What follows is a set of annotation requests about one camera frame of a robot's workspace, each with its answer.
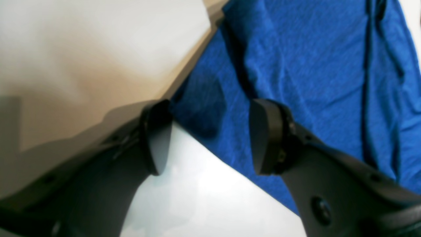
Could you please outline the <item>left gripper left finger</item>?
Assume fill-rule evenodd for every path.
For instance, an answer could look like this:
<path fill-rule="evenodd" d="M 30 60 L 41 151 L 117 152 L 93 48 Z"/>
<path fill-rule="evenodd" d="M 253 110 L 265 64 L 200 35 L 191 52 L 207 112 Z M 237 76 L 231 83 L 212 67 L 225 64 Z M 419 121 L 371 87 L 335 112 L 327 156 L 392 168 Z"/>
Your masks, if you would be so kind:
<path fill-rule="evenodd" d="M 167 164 L 173 117 L 168 99 L 100 144 L 1 200 L 1 229 L 20 237 L 118 237 L 137 189 Z"/>

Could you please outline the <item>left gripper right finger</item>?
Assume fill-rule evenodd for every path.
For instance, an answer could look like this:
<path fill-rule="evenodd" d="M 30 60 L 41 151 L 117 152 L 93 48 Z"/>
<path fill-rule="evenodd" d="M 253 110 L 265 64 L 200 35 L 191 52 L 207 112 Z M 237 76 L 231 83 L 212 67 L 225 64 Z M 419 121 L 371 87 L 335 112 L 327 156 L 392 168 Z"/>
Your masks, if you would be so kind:
<path fill-rule="evenodd" d="M 280 176 L 308 237 L 419 237 L 420 196 L 295 123 L 289 108 L 250 103 L 255 173 Z"/>

